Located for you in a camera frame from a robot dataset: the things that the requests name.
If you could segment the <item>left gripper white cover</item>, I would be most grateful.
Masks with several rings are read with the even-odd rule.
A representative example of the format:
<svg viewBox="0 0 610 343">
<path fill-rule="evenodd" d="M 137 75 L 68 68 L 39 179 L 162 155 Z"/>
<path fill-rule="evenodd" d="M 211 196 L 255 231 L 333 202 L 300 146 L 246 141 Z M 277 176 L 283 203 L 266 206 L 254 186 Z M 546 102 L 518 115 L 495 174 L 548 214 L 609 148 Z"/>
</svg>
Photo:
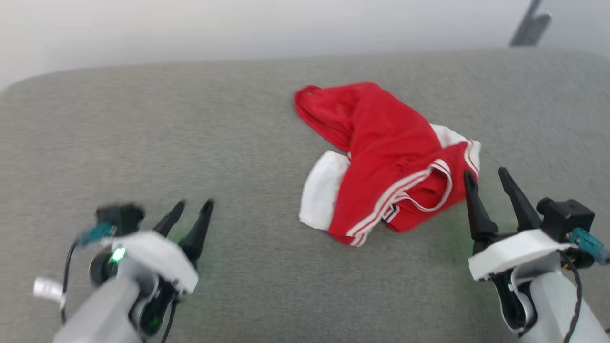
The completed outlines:
<svg viewBox="0 0 610 343">
<path fill-rule="evenodd" d="M 215 200 L 209 198 L 179 243 L 167 239 L 180 219 L 185 200 L 153 231 L 102 239 L 103 250 L 90 263 L 97 291 L 90 297 L 91 337 L 168 336 L 176 308 L 194 292 Z"/>
</svg>

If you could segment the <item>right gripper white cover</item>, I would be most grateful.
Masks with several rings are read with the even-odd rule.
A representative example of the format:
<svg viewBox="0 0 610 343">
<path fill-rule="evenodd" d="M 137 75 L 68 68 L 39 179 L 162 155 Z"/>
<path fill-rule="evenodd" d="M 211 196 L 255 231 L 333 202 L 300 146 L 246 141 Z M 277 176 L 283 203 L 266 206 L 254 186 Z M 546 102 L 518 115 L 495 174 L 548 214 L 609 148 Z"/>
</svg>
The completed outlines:
<svg viewBox="0 0 610 343">
<path fill-rule="evenodd" d="M 499 167 L 498 175 L 510 198 L 519 233 L 497 242 L 498 226 L 482 204 L 474 174 L 465 171 L 465 199 L 475 254 L 468 259 L 468 266 L 474 280 L 494 283 L 509 329 L 514 334 L 525 334 L 535 324 L 537 314 L 523 289 L 538 276 L 558 273 L 560 252 L 573 248 L 573 244 L 558 243 L 540 230 L 541 218 L 508 170 Z"/>
</svg>

